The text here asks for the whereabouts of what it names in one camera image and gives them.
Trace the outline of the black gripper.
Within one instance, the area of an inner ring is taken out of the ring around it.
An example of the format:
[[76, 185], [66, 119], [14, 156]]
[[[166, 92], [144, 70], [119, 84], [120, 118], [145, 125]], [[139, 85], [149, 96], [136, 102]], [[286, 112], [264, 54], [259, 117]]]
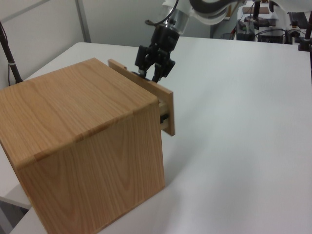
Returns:
[[153, 82], [159, 82], [166, 78], [176, 62], [170, 59], [171, 51], [176, 47], [180, 34], [168, 27], [158, 25], [155, 27], [149, 47], [139, 46], [135, 65], [138, 67], [138, 75], [146, 78], [148, 69], [155, 67]]

